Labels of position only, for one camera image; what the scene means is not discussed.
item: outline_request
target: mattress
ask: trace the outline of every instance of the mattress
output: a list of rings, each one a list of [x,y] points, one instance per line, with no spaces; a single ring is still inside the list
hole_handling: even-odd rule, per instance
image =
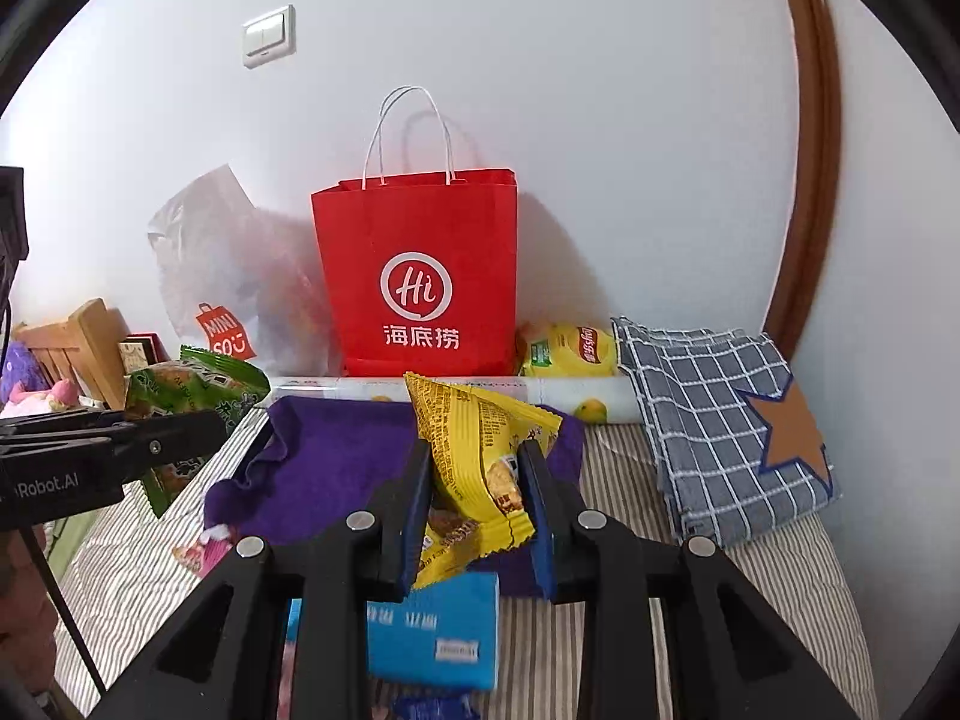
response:
[[[177,565],[171,548],[203,528],[203,497],[232,474],[267,421],[253,409],[223,449],[174,505],[155,519],[139,485],[101,512],[61,581],[107,685],[123,671],[197,579]],[[669,541],[664,500],[640,425],[587,428],[584,501],[645,538]],[[754,583],[827,671],[863,720],[875,720],[877,698],[866,641],[853,599],[816,515],[805,517],[727,554]],[[651,602],[655,631],[659,606]],[[474,696],[485,720],[574,720],[583,645],[582,605],[554,607],[534,599],[502,599],[500,671],[496,691]],[[64,627],[56,632],[56,680],[84,714],[97,693]],[[656,637],[658,685],[668,695],[664,641]],[[374,682],[373,701],[387,704],[395,685]],[[661,700],[661,718],[671,707]]]

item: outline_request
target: light switch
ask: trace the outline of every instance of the light switch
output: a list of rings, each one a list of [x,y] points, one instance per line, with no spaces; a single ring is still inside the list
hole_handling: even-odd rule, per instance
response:
[[[283,42],[283,14],[277,13],[262,20],[260,29],[263,34],[263,49],[280,45]]]
[[[249,20],[243,30],[243,63],[248,68],[291,55],[296,50],[292,5]]]
[[[263,30],[258,23],[248,26],[243,33],[244,56],[257,55],[263,49]]]

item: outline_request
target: screw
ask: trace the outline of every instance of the screw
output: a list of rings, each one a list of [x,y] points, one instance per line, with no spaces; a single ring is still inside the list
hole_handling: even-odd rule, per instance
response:
[[[354,512],[347,517],[347,528],[350,528],[352,531],[366,531],[367,528],[373,526],[374,522],[376,522],[376,517],[370,512]]]
[[[607,516],[603,512],[597,512],[596,509],[584,509],[578,515],[577,522],[589,531],[599,531],[606,525]]]
[[[693,536],[686,547],[697,557],[711,557],[717,551],[717,545],[706,536]]]
[[[237,555],[240,557],[256,557],[266,546],[260,536],[246,536],[237,544]]]

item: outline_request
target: pink stuffed toy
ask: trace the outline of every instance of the pink stuffed toy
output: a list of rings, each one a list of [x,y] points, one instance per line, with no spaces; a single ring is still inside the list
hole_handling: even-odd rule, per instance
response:
[[[27,416],[36,413],[63,412],[80,405],[80,390],[69,379],[61,379],[50,389],[27,392],[23,382],[17,382],[10,390],[10,399],[3,406],[0,418]]]

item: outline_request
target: plaid cloth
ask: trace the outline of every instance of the plaid cloth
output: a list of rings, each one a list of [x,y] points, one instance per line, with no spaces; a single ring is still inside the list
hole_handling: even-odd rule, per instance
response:
[[[620,369],[637,391],[677,541],[709,536],[728,547],[839,496],[835,480],[829,494],[796,463],[757,472],[767,427],[734,390],[784,393],[790,370],[768,336],[650,330],[625,317],[613,319],[613,335]]]

